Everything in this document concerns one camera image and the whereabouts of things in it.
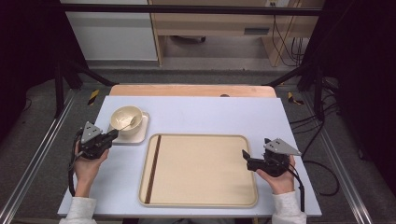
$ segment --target human hand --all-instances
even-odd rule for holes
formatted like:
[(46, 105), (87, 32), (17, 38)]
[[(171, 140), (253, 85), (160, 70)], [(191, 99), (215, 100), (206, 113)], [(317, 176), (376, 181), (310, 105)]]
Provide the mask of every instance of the human hand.
[[(294, 167), (295, 163), (294, 157), (290, 155), (290, 165)], [(258, 169), (256, 173), (268, 182), (274, 194), (294, 191), (294, 176), (288, 171), (278, 177), (270, 176), (261, 169)]]
[[(76, 144), (75, 153), (78, 154), (78, 144)], [(75, 197), (88, 198), (93, 180), (99, 172), (99, 167), (103, 161), (107, 159), (108, 149), (102, 154), (99, 159), (88, 160), (80, 157), (76, 160), (74, 169), (77, 176), (77, 187)]]

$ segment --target aluminum rail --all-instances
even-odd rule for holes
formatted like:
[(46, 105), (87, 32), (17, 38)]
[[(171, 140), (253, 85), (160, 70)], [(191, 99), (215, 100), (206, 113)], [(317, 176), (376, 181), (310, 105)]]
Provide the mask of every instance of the aluminum rail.
[[(310, 113), (315, 114), (311, 106), (313, 104), (312, 97), (309, 95), (309, 93), (303, 93), (302, 96), (304, 100), (308, 102), (307, 108)], [(349, 176), (347, 168), (342, 163), (340, 156), (338, 156), (337, 150), (332, 144), (332, 140), (327, 133), (326, 128), (322, 129), (322, 131), (320, 132), (320, 136), (323, 141), (329, 161), (332, 164), (332, 168), (337, 174), (338, 179), (340, 180), (341, 188), (345, 193), (346, 199), (349, 202), (349, 205), (356, 220), (359, 224), (372, 224), (373, 221), (370, 217), (370, 214), (367, 211), (366, 206), (364, 205), (363, 200), (361, 199), (361, 196), (359, 195), (358, 190), (353, 183), (353, 180)]]
[(39, 8), (69, 12), (189, 13), (279, 16), (325, 16), (335, 11), (308, 7), (228, 7), (182, 5), (42, 4)]
[(50, 150), (50, 146), (53, 143), (57, 133), (62, 127), (64, 120), (67, 116), (67, 113), (70, 111), (70, 108), (74, 102), (76, 96), (75, 90), (70, 90), (67, 94), (67, 98), (64, 102), (65, 108), (60, 116), (55, 119), (47, 134), (44, 136), (43, 141), (41, 142), (40, 146), (37, 149), (37, 152), (31, 159), (28, 167), (26, 168), (20, 182), (18, 183), (17, 187), (12, 192), (11, 196), (8, 198), (6, 205), (3, 207), (3, 210), (0, 213), (0, 223), (2, 224), (9, 224), (14, 218), (24, 196), (27, 193), (27, 190), (30, 188), (33, 180), (35, 179), (35, 175), (38, 172), (43, 160), (45, 159), (48, 151)]

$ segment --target white cabinet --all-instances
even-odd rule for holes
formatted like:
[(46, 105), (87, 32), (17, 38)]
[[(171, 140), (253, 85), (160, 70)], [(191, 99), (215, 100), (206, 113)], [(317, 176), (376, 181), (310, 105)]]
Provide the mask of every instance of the white cabinet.
[[(61, 0), (73, 4), (146, 5), (147, 0)], [(148, 13), (66, 12), (87, 61), (157, 61)]]

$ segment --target bowl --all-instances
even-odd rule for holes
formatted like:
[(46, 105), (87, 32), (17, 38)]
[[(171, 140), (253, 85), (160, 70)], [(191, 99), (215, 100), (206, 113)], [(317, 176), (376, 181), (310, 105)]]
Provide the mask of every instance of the bowl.
[(143, 112), (134, 105), (123, 106), (111, 115), (110, 126), (119, 130), (119, 134), (130, 135), (139, 132), (142, 126)]

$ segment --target sleeve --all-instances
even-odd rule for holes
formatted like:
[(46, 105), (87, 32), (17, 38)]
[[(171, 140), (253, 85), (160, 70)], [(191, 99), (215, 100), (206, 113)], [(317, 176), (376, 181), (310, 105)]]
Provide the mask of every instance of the sleeve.
[(74, 197), (69, 213), (61, 219), (60, 224), (96, 224), (92, 219), (95, 207), (95, 199)]
[(274, 224), (305, 224), (306, 213), (300, 210), (295, 191), (273, 195), (275, 212), (272, 217)]

